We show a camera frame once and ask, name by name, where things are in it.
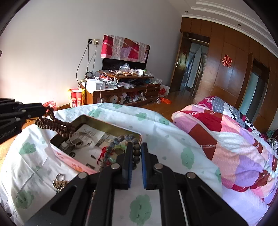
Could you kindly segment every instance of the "wall outlet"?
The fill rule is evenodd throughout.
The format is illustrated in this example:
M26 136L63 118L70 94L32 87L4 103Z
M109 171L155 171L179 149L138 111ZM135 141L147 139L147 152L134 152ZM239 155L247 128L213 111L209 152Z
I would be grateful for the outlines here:
M100 43L100 40L99 39L93 39L93 45L98 45Z

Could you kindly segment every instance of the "ceiling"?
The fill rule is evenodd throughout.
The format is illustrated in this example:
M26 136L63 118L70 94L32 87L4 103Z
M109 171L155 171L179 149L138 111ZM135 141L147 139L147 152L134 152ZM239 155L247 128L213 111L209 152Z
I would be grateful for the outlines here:
M168 1L183 17L209 20L240 31L265 46L278 58L278 47L268 29L243 0Z

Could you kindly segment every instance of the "red chinese character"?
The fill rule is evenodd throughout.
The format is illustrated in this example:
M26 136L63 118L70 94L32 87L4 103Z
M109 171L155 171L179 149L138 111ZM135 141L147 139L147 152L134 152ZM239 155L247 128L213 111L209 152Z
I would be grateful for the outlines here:
M231 67L232 59L226 54L224 59L222 59L223 65L227 67Z

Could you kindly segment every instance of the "ring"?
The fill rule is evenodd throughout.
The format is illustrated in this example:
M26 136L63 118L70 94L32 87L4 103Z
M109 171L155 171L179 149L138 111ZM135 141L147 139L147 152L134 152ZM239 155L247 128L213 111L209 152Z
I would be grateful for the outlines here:
M83 136L86 136L86 137L88 137L88 138L91 139L91 141L90 141L89 143L85 144L85 145L77 145L77 144L73 143L73 142L70 140L70 138L69 138L69 142L74 146L74 148L83 148L83 147L89 146L89 145L93 142L92 136L90 136L90 135L87 134L87 133L78 132L78 133L74 133L74 134L83 135Z
M59 174L56 176L56 179L59 181L58 176L62 176L62 180L61 180L61 181L64 180L64 175L63 175L63 174L59 173Z

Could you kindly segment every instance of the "white tablecloth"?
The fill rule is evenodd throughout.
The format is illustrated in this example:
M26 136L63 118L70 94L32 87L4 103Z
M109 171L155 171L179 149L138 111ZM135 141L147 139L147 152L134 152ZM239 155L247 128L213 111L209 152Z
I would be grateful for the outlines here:
M160 114L110 103L55 112L57 118L67 122L82 114L141 133L149 152L157 155L160 163L178 173L195 172L222 196L218 167L207 159L192 137ZM54 155L49 141L55 134L30 125L15 138L7 153L0 175L0 200L17 225L26 222L55 196L52 181L57 174L64 174L65 180L71 180L77 174ZM144 213L138 212L136 205L139 204L143 206ZM132 172L131 189L115 192L112 225L161 225L160 216L159 192L144 190L142 166L138 164Z

